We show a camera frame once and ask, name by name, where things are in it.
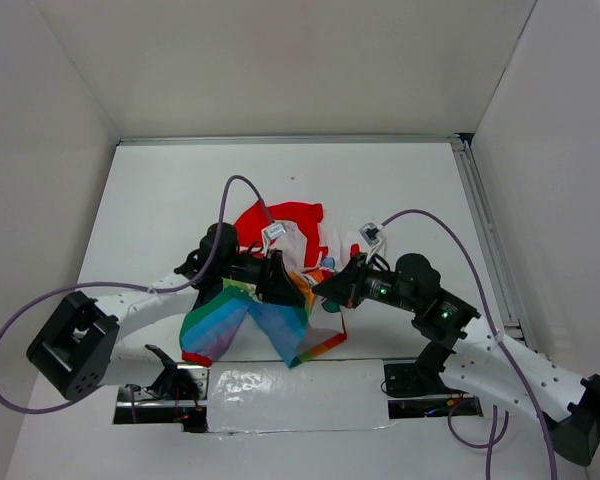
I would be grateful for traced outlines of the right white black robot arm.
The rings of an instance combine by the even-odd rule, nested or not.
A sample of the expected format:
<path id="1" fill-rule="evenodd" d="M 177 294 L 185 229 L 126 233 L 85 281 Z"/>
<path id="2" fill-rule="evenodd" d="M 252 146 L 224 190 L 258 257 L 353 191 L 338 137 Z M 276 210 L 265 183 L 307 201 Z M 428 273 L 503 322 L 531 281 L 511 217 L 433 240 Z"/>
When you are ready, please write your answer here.
<path id="1" fill-rule="evenodd" d="M 355 308 L 372 300 L 413 314 L 429 343 L 416 379 L 428 392 L 444 386 L 470 393 L 505 411 L 545 421 L 554 451 L 580 466 L 600 444 L 600 375 L 565 370 L 502 331 L 440 285 L 420 254 L 401 256 L 394 270 L 377 270 L 366 254 L 314 286 L 315 294 Z"/>

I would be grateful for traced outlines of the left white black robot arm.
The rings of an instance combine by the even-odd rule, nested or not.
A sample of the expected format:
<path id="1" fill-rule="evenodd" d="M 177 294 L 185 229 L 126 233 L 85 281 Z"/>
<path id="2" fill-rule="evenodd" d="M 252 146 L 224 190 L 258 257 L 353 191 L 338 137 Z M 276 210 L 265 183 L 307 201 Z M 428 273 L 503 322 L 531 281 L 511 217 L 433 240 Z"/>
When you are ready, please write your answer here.
<path id="1" fill-rule="evenodd" d="M 252 253 L 240 249 L 234 226 L 217 223 L 181 266 L 149 287 L 100 298 L 72 292 L 31 342 L 27 359 L 72 402 L 115 383 L 141 383 L 152 397 L 167 398 L 177 387 L 176 362 L 153 345 L 127 350 L 123 339 L 183 314 L 187 359 L 208 366 L 230 345 L 252 307 L 302 312 L 305 297 L 287 273 L 282 252 L 271 246 L 285 233 L 281 222 L 266 226 L 262 251 Z"/>

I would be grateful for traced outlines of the colourful rainbow children's jacket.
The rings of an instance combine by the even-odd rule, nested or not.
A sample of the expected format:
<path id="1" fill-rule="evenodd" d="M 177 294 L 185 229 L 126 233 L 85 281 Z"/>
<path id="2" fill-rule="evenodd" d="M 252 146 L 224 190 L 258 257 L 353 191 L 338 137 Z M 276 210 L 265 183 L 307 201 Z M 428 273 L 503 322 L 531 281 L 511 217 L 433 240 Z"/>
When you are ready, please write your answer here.
<path id="1" fill-rule="evenodd" d="M 264 207 L 255 202 L 234 223 L 211 225 L 176 270 L 188 278 L 201 276 L 195 285 L 198 298 L 179 333 L 182 359 L 202 366 L 219 361 L 246 319 L 255 322 L 290 368 L 344 343 L 348 333 L 343 308 L 312 288 L 341 271 L 364 247 L 359 234 L 327 227 L 323 220 L 320 203 L 290 201 Z M 305 297 L 303 308 L 263 303 L 253 287 L 227 281 L 238 254 L 265 256 L 261 231 L 272 222 L 283 222 L 287 232 L 268 251 L 282 252 L 286 271 Z"/>

